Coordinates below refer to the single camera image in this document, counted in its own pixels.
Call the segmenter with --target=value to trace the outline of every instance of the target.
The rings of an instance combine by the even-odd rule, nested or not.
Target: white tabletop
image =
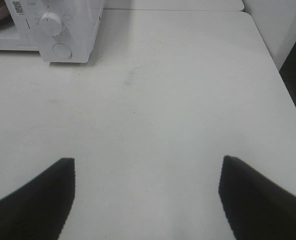
[[[242,0],[106,0],[107,9],[243,11]]]
[[[0,52],[0,198],[74,157],[61,240],[233,240],[224,155],[296,194],[296,108],[246,13],[106,10],[88,64]]]

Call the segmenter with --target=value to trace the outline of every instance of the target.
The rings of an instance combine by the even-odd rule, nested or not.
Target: white table
[[[242,0],[106,0],[107,9],[243,11]]]
[[[61,240],[233,240],[224,155],[296,195],[296,108],[242,12],[106,10],[88,64],[0,52],[0,198],[61,157]]]

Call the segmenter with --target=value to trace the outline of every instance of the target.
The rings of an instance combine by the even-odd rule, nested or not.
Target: qr code
[[[25,13],[24,13],[24,10],[23,10],[23,7],[22,7],[22,5],[20,4],[20,1],[13,1],[12,3],[13,3],[13,5],[14,5],[14,9],[16,10],[16,12],[17,12],[19,15],[23,15],[23,14],[25,14]]]

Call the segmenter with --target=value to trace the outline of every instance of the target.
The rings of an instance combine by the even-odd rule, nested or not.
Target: microwave oven
[[[0,50],[39,51],[45,62],[86,63],[104,0],[0,0]]]

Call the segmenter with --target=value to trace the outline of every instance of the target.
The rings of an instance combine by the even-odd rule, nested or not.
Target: white microwave
[[[0,50],[39,51],[45,62],[86,63],[105,0],[0,0]]]

